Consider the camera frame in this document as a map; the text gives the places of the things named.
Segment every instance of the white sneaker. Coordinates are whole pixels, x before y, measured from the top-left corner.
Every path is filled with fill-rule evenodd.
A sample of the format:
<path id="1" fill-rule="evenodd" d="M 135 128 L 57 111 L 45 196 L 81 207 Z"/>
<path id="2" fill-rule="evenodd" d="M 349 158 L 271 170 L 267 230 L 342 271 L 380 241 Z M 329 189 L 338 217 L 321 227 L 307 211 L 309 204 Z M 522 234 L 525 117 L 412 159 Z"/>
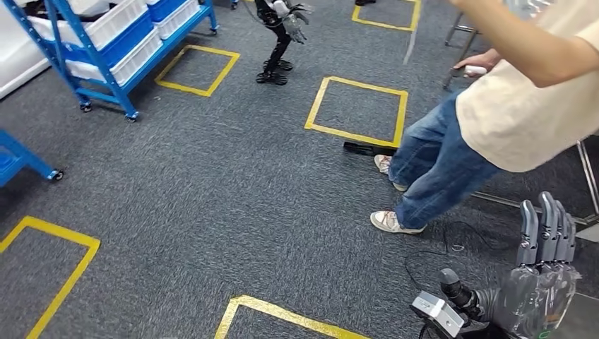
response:
<path id="1" fill-rule="evenodd" d="M 391 164 L 391 157 L 388 155 L 375 155 L 374 156 L 374 164 L 379 168 L 379 172 L 382 174 L 389 175 L 389 165 Z M 401 193 L 408 190 L 406 186 L 397 185 L 393 183 L 393 187 L 395 187 Z"/>
<path id="2" fill-rule="evenodd" d="M 390 233 L 403 233 L 403 234 L 419 234 L 427 228 L 424 226 L 419 230 L 412 230 L 410 228 L 404 228 L 398 221 L 395 212 L 382 210 L 374 212 L 370 215 L 370 222 L 381 231 Z"/>

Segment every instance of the yellow tape square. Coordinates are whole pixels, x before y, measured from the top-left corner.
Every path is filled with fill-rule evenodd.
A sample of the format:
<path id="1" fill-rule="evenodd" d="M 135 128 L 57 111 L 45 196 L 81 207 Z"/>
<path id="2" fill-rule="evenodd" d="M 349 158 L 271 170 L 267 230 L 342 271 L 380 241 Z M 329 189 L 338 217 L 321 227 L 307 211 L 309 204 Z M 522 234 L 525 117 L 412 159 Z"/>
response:
<path id="1" fill-rule="evenodd" d="M 412 10 L 412 22 L 410 23 L 409 26 L 394 26 L 394 25 L 389 25 L 388 23 L 379 23 L 377 21 L 360 19 L 360 9 L 362 8 L 361 6 L 354 6 L 354 11 L 352 13 L 352 21 L 355 21 L 356 23 L 363 23 L 365 25 L 389 28 L 392 30 L 404 30 L 404 31 L 408 31 L 408 32 L 413 32 L 414 30 L 416 30 L 416 25 L 418 24 L 418 18 L 420 17 L 420 5 L 421 5 L 420 2 L 422 0 L 403 0 L 403 1 L 414 3 L 414 9 Z"/>
<path id="2" fill-rule="evenodd" d="M 167 75 L 167 73 L 177 64 L 177 62 L 181 59 L 183 54 L 190 49 L 195 49 L 196 51 L 203 51 L 208 53 L 220 54 L 229 57 L 229 62 L 223 68 L 223 70 L 216 76 L 216 79 L 212 82 L 210 87 L 207 90 L 202 90 L 200 88 L 193 88 L 185 85 L 181 85 L 180 83 L 173 83 L 170 81 L 164 81 L 163 78 Z M 176 55 L 171 62 L 166 65 L 165 69 L 163 69 L 158 76 L 156 76 L 155 82 L 158 85 L 161 85 L 166 88 L 171 88 L 173 90 L 180 90 L 187 93 L 193 93 L 195 95 L 200 95 L 202 97 L 209 97 L 216 90 L 216 88 L 220 85 L 223 79 L 227 76 L 235 62 L 239 59 L 240 54 L 236 52 L 229 52 L 222 49 L 216 49 L 212 47 L 204 47 L 204 46 L 196 46 L 194 44 L 188 44 L 183 47 L 181 51 Z"/>
<path id="3" fill-rule="evenodd" d="M 333 338 L 368 339 L 363 335 L 353 333 L 327 323 L 321 323 L 320 321 L 315 321 L 306 318 L 305 316 L 300 316 L 299 314 L 292 313 L 282 307 L 250 297 L 249 295 L 242 295 L 241 297 L 235 297 L 231 299 L 227 305 L 223 319 L 216 330 L 214 339 L 225 339 L 227 337 L 229 328 L 231 327 L 231 323 L 235 317 L 235 313 L 240 306 L 249 307 L 250 309 L 260 311 L 270 316 L 274 316 L 284 321 L 294 323 L 295 325 L 308 328 L 309 330 L 313 330 Z"/>
<path id="4" fill-rule="evenodd" d="M 48 305 L 40 319 L 37 320 L 37 323 L 35 323 L 29 334 L 27 334 L 27 339 L 36 339 L 40 336 L 66 296 L 73 289 L 73 286 L 75 286 L 75 283 L 79 277 L 81 277 L 89 263 L 92 261 L 98 248 L 100 248 L 100 240 L 79 232 L 68 230 L 58 225 L 51 224 L 49 222 L 45 222 L 44 220 L 27 216 L 24 217 L 20 223 L 18 223 L 17 227 L 15 227 L 4 238 L 4 240 L 0 241 L 0 254 L 15 241 L 16 237 L 25 229 L 25 227 L 30 227 L 34 230 L 54 235 L 55 237 L 65 239 L 88 248 L 88 251 L 85 253 L 81 261 L 79 261 L 77 267 L 75 267 L 75 270 L 73 270 L 69 278 L 62 285 L 60 291 L 58 291 L 57 295 L 54 296 L 54 299 L 50 302 L 50 305 Z"/>
<path id="5" fill-rule="evenodd" d="M 399 108 L 397 112 L 397 120 L 395 126 L 395 132 L 393 133 L 393 140 L 381 140 L 372 138 L 369 136 L 363 136 L 360 134 L 349 133 L 346 131 L 341 131 L 338 129 L 332 129 L 330 127 L 321 126 L 314 123 L 316 119 L 316 115 L 318 114 L 320 105 L 322 103 L 322 99 L 326 92 L 326 88 L 331 81 L 336 81 L 338 83 L 344 83 L 346 85 L 351 85 L 359 88 L 365 88 L 367 90 L 375 90 L 378 92 L 388 93 L 392 95 L 399 96 Z M 408 92 L 404 90 L 394 90 L 392 88 L 385 88 L 375 85 L 370 85 L 368 83 L 361 83 L 358 81 L 353 81 L 349 79 L 339 78 L 338 76 L 327 76 L 322 80 L 319 91 L 314 98 L 314 103 L 312 104 L 312 108 L 310 109 L 310 113 L 308 114 L 308 119 L 306 120 L 306 124 L 304 125 L 305 129 L 314 129 L 316 131 L 333 134 L 335 136 L 340 136 L 341 138 L 352 139 L 356 141 L 362 141 L 363 143 L 370 143 L 372 145 L 380 145 L 385 147 L 399 147 L 399 143 L 401 141 L 401 135 L 403 133 L 403 122 L 405 119 L 405 108 L 408 104 Z"/>

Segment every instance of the robot leg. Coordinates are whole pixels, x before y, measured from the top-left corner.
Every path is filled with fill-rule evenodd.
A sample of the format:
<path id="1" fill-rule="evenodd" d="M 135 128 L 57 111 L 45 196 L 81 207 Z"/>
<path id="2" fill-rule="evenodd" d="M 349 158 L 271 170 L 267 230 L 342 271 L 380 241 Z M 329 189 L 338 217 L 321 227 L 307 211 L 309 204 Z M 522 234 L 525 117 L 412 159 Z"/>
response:
<path id="1" fill-rule="evenodd" d="M 280 21 L 274 25 L 270 25 L 268 29 L 272 30 L 277 35 L 277 45 L 271 53 L 271 57 L 264 64 L 264 72 L 258 74 L 256 77 L 257 83 L 275 83 L 276 85 L 285 85 L 287 83 L 287 77 L 276 73 L 276 69 L 284 71 L 290 71 L 293 69 L 293 65 L 285 60 L 282 60 L 287 47 L 291 43 L 291 37 L 285 31 L 285 27 Z"/>

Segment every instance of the white wall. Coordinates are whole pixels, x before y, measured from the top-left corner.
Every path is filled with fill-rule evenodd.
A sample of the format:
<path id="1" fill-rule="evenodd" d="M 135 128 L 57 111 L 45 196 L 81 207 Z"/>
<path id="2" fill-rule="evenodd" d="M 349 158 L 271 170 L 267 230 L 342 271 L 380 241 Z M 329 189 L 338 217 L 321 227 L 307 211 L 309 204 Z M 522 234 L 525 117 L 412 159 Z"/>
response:
<path id="1" fill-rule="evenodd" d="M 49 64 L 4 4 L 0 4 L 0 41 L 1 99 L 41 73 Z"/>

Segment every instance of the person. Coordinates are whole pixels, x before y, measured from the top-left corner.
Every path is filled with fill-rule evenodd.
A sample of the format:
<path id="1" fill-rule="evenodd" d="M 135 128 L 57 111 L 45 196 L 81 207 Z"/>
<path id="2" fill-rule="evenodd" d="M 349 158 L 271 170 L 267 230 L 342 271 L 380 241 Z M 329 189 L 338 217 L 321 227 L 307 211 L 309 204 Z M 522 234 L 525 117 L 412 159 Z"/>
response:
<path id="1" fill-rule="evenodd" d="M 374 162 L 402 192 L 380 230 L 418 234 L 501 171 L 527 172 L 599 129 L 599 1 L 557 0 L 525 21 L 497 0 L 446 0 L 492 43 L 456 65 L 489 72 Z"/>

